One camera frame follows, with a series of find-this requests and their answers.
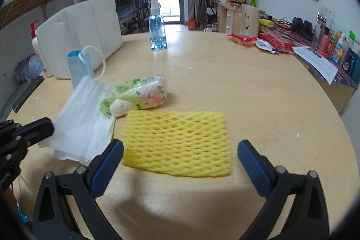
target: round table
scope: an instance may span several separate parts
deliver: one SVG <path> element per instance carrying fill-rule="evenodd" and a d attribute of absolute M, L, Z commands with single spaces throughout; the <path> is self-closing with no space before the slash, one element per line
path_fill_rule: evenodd
<path fill-rule="evenodd" d="M 173 177 L 120 164 L 97 203 L 124 240 L 239 239 L 265 202 L 237 159 L 236 147 L 243 139 L 274 166 L 299 174 L 316 170 L 330 228 L 336 227 L 358 192 L 357 163 L 336 109 L 294 56 L 246 48 L 220 33 L 167 33 L 169 47 L 161 51 L 150 50 L 147 33 L 123 40 L 106 61 L 102 82 L 164 73 L 169 93 L 159 110 L 223 112 L 234 153 L 231 174 L 221 178 Z M 71 92 L 70 80 L 45 79 L 9 119 L 21 124 L 45 116 L 54 120 Z M 125 119 L 116 121 L 114 138 Z M 43 174 L 71 173 L 77 166 L 54 159 L 50 149 L 29 149 L 14 189 L 30 217 Z M 290 196 L 272 236 L 280 232 L 292 200 Z M 91 238 L 74 210 L 84 236 Z"/>

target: paper document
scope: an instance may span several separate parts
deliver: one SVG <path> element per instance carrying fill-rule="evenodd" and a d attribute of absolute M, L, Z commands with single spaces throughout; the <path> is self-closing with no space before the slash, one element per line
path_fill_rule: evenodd
<path fill-rule="evenodd" d="M 308 46 L 293 47 L 294 52 L 305 61 L 314 66 L 329 85 L 334 80 L 338 68 L 317 52 L 312 51 Z"/>

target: screw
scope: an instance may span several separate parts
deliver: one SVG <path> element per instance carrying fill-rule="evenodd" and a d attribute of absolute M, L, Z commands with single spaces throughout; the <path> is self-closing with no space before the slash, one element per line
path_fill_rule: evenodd
<path fill-rule="evenodd" d="M 283 166 L 277 166 L 275 168 L 276 172 L 278 172 L 279 174 L 284 174 L 286 169 Z"/>
<path fill-rule="evenodd" d="M 311 170 L 311 171 L 309 172 L 309 175 L 310 175 L 312 178 L 316 178 L 316 177 L 317 177 L 317 173 L 316 173 L 316 171 L 314 171 L 314 170 Z"/>
<path fill-rule="evenodd" d="M 53 175 L 53 173 L 52 173 L 51 171 L 47 171 L 47 172 L 45 173 L 44 177 L 45 177 L 46 179 L 49 179 L 52 175 Z"/>
<path fill-rule="evenodd" d="M 86 168 L 84 166 L 80 166 L 76 169 L 76 173 L 83 174 L 86 171 Z"/>

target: power outlet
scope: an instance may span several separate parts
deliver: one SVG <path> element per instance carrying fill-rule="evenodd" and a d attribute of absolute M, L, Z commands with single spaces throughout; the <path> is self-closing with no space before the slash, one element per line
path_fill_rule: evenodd
<path fill-rule="evenodd" d="M 320 5 L 319 7 L 319 13 L 322 15 L 322 16 L 326 16 L 326 11 L 327 11 L 327 8 Z"/>
<path fill-rule="evenodd" d="M 328 9 L 328 12 L 326 13 L 326 16 L 333 20 L 335 18 L 335 13 Z"/>

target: yellow foam net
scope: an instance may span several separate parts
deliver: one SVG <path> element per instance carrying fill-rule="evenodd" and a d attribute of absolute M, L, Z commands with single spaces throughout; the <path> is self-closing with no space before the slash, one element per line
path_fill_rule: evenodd
<path fill-rule="evenodd" d="M 120 139 L 127 166 L 190 177 L 231 171 L 223 113 L 130 111 Z"/>

